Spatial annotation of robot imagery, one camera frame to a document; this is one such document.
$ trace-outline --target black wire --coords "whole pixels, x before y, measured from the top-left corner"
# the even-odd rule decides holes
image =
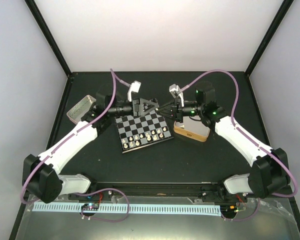
[[[193,120],[193,121],[196,121],[196,122],[201,122],[201,120],[200,120],[200,119],[195,119],[195,118],[193,118],[193,117],[191,117],[191,116],[189,116],[189,118],[190,118],[191,120]]]

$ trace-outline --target red wire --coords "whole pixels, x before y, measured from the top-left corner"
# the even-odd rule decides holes
[[[238,194],[236,194],[236,197],[240,200],[240,202],[242,202],[244,204],[245,207],[247,207],[246,203],[244,201],[242,201],[242,199],[240,198],[240,196]]]
[[[99,193],[99,204],[101,203],[101,200],[102,200],[102,197],[103,197],[104,195],[102,194],[102,192],[100,192]]]

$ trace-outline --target black square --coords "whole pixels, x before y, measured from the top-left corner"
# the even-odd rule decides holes
[[[150,116],[151,116],[152,119],[156,119],[157,118],[157,114],[155,114],[155,113],[150,114]]]
[[[117,124],[117,126],[118,126],[118,129],[122,129],[124,127],[124,124],[122,122],[120,122]]]

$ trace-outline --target metal plate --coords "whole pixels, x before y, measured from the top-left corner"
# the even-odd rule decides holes
[[[71,120],[71,122],[77,124],[81,121],[81,118],[89,111],[92,104],[96,99],[90,95],[85,96],[81,101],[79,101],[73,108],[71,108],[66,115]]]

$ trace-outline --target white cable tray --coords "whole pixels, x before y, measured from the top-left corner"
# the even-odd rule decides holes
[[[78,202],[35,202],[33,212],[79,213],[85,203]],[[177,214],[221,216],[217,205],[176,205],[176,204],[130,204],[130,214]],[[101,203],[98,210],[85,210],[84,213],[125,214],[127,204]]]

